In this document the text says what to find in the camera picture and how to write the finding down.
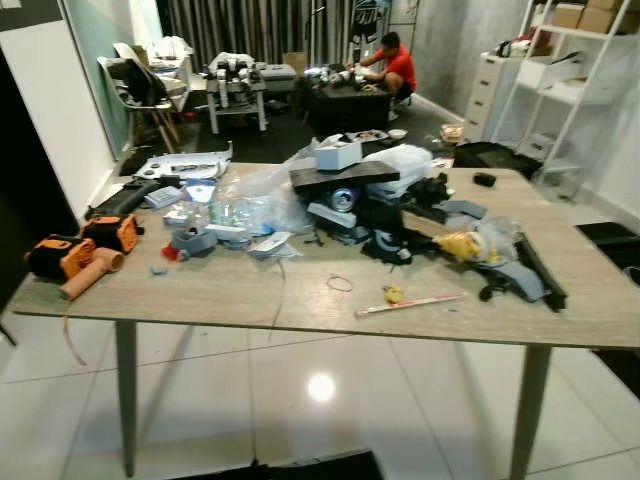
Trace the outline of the white red chopstick wrapper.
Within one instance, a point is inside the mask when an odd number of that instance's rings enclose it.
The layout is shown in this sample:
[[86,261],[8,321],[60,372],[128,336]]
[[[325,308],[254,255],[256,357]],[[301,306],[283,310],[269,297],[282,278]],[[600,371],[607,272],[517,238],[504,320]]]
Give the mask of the white red chopstick wrapper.
[[465,292],[453,293],[453,294],[435,294],[435,296],[420,298],[420,300],[406,300],[406,301],[397,302],[397,303],[387,303],[387,305],[356,308],[355,315],[357,317],[360,317],[360,316],[367,316],[371,314],[380,314],[380,312],[398,310],[398,308],[411,308],[416,306],[435,305],[435,303],[463,300],[463,298],[466,298],[466,297],[467,297],[467,294]]

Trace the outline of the black grey gun-shaped tool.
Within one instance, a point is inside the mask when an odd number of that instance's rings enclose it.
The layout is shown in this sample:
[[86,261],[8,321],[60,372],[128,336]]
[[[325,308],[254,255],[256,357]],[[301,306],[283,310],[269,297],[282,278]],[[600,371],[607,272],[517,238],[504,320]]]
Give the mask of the black grey gun-shaped tool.
[[499,253],[495,260],[477,262],[475,268],[486,279],[480,301],[492,300],[495,293],[515,292],[527,302],[543,301],[550,310],[567,307],[567,293],[550,274],[525,233],[516,233],[512,253]]

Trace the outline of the white ladder shelf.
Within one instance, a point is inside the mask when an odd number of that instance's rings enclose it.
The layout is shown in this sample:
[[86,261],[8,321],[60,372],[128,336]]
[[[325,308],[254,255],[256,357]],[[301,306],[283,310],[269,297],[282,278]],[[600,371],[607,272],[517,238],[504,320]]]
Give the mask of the white ladder shelf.
[[595,163],[595,134],[628,86],[640,0],[527,0],[509,42],[511,86],[488,140],[541,164],[535,179],[575,202]]

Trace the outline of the black bag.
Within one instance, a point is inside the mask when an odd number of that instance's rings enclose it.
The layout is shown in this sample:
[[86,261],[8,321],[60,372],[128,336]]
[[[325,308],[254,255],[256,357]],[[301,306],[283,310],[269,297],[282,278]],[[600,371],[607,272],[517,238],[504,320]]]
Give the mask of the black bag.
[[454,147],[453,166],[456,168],[511,169],[531,180],[541,165],[543,163],[534,157],[517,154],[500,143],[477,141]]

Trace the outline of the yellow toy in clear bag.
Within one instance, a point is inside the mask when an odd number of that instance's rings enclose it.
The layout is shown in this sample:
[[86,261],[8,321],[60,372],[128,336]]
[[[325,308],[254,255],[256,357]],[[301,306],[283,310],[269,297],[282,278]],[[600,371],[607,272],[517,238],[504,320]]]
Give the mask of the yellow toy in clear bag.
[[481,265],[497,265],[506,261],[500,252],[499,242],[492,234],[479,229],[457,230],[431,237],[440,250],[466,262]]

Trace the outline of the grey metal table leg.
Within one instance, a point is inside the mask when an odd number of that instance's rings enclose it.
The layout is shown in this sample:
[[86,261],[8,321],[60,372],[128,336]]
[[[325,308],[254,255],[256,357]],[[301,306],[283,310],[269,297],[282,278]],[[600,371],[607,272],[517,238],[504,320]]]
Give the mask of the grey metal table leg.
[[515,434],[509,460],[509,480],[525,480],[529,475],[536,434],[540,425],[541,404],[547,390],[552,348],[526,346],[518,390]]
[[122,465],[125,476],[133,477],[137,448],[137,324],[115,321],[114,332]]

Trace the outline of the white drawer cabinet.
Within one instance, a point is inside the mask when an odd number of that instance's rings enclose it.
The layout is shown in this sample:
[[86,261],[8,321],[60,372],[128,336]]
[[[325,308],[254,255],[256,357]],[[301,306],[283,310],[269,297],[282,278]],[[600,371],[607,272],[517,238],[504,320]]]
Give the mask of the white drawer cabinet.
[[488,141],[493,136],[522,60],[502,58],[494,52],[483,52],[479,56],[463,114],[462,143]]

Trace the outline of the white plastic bag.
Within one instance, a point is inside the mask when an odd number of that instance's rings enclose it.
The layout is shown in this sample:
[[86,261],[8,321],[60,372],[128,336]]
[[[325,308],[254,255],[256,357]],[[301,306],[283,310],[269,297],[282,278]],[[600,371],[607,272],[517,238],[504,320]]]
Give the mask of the white plastic bag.
[[430,172],[435,157],[433,152],[419,146],[398,145],[387,150],[375,152],[364,157],[365,163],[381,161],[399,173],[397,180],[371,183],[367,187],[372,197],[398,198],[407,192],[407,189],[419,182]]

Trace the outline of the person in red shirt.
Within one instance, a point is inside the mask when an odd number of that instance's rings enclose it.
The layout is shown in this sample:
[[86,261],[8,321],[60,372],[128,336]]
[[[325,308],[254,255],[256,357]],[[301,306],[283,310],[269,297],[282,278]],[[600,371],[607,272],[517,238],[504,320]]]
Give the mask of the person in red shirt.
[[402,46],[401,37],[397,32],[381,36],[379,50],[367,58],[362,58],[358,64],[361,67],[372,67],[379,61],[384,61],[385,69],[381,73],[366,74],[366,82],[378,84],[389,92],[392,95],[393,106],[410,99],[417,87],[415,67],[410,50]]

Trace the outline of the silver can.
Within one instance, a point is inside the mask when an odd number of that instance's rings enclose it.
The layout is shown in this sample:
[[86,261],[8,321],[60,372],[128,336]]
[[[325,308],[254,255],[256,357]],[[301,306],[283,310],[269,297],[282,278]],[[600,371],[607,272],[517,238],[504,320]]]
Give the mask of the silver can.
[[355,187],[335,188],[325,196],[325,204],[337,212],[351,212],[360,198],[360,189]]

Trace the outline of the flat black board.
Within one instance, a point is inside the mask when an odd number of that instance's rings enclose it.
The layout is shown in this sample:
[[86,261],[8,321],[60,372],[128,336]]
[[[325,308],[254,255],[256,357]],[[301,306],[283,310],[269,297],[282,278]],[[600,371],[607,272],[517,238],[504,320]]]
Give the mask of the flat black board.
[[371,183],[398,180],[401,173],[380,160],[361,161],[340,172],[321,172],[316,168],[296,169],[289,172],[292,189],[297,195],[310,196],[346,187],[367,186]]

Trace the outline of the small white box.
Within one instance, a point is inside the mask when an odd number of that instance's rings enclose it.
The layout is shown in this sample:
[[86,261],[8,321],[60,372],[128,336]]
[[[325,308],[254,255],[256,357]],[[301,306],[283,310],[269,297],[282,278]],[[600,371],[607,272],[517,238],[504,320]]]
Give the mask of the small white box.
[[343,172],[364,160],[360,143],[325,140],[314,148],[314,168],[320,172]]

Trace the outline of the low black table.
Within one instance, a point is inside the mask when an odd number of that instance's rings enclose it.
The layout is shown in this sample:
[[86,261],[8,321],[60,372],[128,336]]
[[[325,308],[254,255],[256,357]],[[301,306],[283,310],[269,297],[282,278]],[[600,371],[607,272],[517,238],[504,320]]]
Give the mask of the low black table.
[[384,131],[389,123],[393,96],[379,87],[365,91],[305,79],[300,82],[300,93],[305,123],[320,136]]

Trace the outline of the clear plastic bag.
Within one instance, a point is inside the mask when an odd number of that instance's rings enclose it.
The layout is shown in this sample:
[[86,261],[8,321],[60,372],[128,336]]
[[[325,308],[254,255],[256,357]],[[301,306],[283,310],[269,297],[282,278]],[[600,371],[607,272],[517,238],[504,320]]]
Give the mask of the clear plastic bag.
[[252,236],[279,230],[307,233],[314,228],[285,164],[229,164],[218,179],[210,214],[211,223],[241,227]]

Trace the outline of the black floor mat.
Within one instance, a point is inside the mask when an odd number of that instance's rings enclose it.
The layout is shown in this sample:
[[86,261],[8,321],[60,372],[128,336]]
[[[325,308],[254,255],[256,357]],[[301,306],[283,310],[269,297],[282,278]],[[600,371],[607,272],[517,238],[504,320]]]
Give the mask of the black floor mat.
[[168,480],[385,480],[375,454],[365,451],[330,454],[282,465],[253,461],[228,470]]

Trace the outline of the small white table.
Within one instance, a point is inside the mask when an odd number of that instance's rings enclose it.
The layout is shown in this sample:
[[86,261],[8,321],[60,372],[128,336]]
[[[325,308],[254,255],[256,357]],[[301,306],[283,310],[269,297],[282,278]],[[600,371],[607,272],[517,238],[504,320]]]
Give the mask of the small white table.
[[223,115],[255,114],[260,131],[268,129],[265,67],[265,61],[238,52],[219,52],[207,64],[205,91],[212,133],[220,133],[219,116]]

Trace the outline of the striped grey curtain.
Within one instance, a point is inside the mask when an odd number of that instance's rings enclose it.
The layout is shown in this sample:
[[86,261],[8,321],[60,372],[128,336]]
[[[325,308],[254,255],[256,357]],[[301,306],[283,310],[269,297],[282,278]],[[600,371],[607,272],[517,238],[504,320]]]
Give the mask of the striped grey curtain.
[[269,64],[302,52],[310,67],[348,63],[378,49],[378,37],[420,0],[155,0],[164,35],[183,38],[205,69],[219,52]]

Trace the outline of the grey part with red knob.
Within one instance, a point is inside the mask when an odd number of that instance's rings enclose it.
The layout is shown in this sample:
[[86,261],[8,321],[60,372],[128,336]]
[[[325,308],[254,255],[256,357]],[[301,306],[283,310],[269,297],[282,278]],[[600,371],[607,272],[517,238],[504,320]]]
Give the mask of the grey part with red knob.
[[172,239],[161,250],[166,260],[184,262],[192,257],[204,257],[214,250],[218,236],[204,227],[174,230]]

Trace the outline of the white plastic tray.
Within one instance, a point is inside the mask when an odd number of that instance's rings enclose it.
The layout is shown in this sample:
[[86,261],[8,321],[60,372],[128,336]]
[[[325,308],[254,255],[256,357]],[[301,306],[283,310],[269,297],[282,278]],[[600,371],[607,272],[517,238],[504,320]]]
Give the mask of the white plastic tray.
[[229,142],[223,151],[196,152],[196,154],[165,154],[145,161],[133,178],[157,180],[161,177],[214,179],[225,172],[234,152]]

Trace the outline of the long black case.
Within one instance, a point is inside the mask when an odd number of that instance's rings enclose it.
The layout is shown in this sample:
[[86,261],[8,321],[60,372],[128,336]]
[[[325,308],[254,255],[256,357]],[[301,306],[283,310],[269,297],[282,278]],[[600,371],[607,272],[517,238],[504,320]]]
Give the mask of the long black case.
[[178,175],[161,175],[159,179],[134,178],[125,183],[120,191],[106,198],[99,206],[90,207],[84,214],[84,220],[97,216],[124,216],[131,214],[145,201],[148,193],[163,187],[180,187],[182,179]]

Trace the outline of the orange black power tool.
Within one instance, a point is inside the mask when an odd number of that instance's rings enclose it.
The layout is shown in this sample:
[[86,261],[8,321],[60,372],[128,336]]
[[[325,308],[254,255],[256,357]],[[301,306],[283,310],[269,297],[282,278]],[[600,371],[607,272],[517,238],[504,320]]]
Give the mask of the orange black power tool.
[[79,236],[92,239],[97,247],[122,253],[131,253],[143,233],[145,229],[140,227],[133,212],[124,215],[93,216],[79,230]]

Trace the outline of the white chair with dark clothes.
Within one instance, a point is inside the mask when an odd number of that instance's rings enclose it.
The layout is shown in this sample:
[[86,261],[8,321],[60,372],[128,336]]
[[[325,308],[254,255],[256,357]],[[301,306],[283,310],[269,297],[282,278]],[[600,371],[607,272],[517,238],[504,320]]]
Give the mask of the white chair with dark clothes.
[[180,114],[180,109],[164,82],[132,58],[96,60],[116,102],[142,122],[151,120],[166,151],[178,154],[175,143],[180,142],[180,137],[172,115]]

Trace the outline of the orange black blower with tube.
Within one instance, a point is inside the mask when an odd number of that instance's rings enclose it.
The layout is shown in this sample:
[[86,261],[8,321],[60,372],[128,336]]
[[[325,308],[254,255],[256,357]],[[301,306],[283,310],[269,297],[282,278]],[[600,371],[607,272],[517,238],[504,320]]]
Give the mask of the orange black blower with tube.
[[28,251],[24,261],[38,278],[60,282],[61,297],[73,301],[102,276],[122,269],[125,256],[93,239],[52,234]]

